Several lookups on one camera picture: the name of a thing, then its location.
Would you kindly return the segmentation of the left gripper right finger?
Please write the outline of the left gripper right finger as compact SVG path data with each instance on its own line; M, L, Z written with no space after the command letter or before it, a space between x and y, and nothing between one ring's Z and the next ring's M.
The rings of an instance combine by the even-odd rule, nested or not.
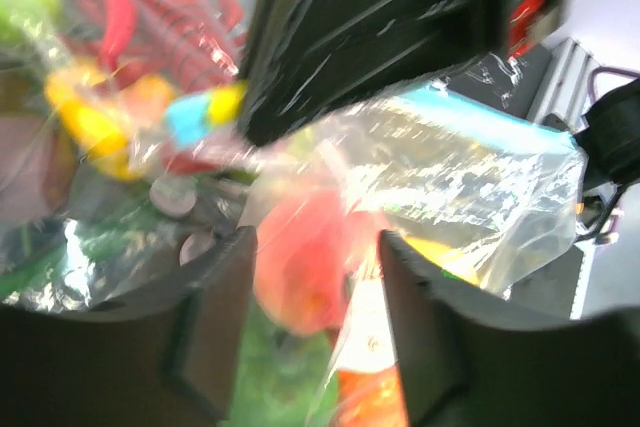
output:
M639 311L583 320L446 276L398 234L378 240L413 426L635 426Z

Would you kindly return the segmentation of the fruit zip bag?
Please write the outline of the fruit zip bag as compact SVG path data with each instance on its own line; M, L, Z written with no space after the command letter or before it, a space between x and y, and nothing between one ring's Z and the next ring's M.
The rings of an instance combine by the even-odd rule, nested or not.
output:
M570 247L586 165L568 134L431 87L353 105L260 160L231 426L407 425L380 232L499 294Z

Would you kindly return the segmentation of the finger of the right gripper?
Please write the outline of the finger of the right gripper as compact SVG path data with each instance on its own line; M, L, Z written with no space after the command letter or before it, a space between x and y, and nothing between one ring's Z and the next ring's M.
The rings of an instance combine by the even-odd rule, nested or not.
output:
M512 0L257 0L238 127L264 146L508 44Z

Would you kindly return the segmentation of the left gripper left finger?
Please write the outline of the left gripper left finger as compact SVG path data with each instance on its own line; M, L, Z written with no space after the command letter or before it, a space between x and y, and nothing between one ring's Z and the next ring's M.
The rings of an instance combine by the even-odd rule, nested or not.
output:
M1 309L5 426L215 426L226 420L257 239L242 227L88 311Z

